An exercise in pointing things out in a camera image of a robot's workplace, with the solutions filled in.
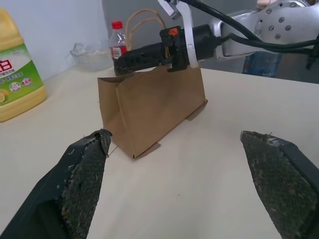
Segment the gray wall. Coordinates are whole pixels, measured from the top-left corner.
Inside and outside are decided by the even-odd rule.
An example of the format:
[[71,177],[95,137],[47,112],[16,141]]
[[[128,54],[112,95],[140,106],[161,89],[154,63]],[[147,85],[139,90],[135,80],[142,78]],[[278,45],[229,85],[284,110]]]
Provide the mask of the gray wall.
[[[105,20],[109,35],[112,32],[111,22],[121,20],[123,23],[137,10],[142,8],[151,8],[160,13],[163,17],[167,27],[176,25],[182,25],[181,19],[177,21],[172,20],[167,13],[162,9],[157,0],[102,0]],[[255,9],[257,0],[203,0],[207,5],[210,5],[223,13],[232,13],[244,9]],[[192,8],[194,26],[207,24],[211,19],[208,14]],[[141,19],[153,16],[149,13],[142,13],[137,16],[131,23],[131,28],[137,24]],[[161,27],[156,22],[148,22],[141,28],[137,29],[133,37],[133,47],[139,48],[148,44],[160,42],[160,30]],[[231,72],[242,72],[244,59],[236,59],[225,62],[216,62],[214,59],[209,59],[201,62],[201,67],[231,71]]]

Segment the table surface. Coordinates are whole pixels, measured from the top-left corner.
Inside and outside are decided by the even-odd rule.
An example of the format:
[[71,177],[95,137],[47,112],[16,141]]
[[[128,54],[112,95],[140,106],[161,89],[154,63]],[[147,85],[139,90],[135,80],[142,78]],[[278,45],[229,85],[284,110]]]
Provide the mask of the table surface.
[[[295,143],[319,166],[319,85],[202,70],[208,104],[133,162],[114,144],[89,239],[280,239],[254,188],[242,130]],[[102,127],[96,78],[73,68],[0,124],[0,232],[68,145]]]

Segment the bottle label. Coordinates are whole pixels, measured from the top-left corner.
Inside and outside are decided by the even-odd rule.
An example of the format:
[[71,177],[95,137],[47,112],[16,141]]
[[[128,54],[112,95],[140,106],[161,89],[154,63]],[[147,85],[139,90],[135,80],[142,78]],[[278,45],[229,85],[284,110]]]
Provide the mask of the bottle label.
[[112,58],[119,59],[127,51],[126,46],[111,47]]
[[26,46],[0,52],[0,106],[43,86]]

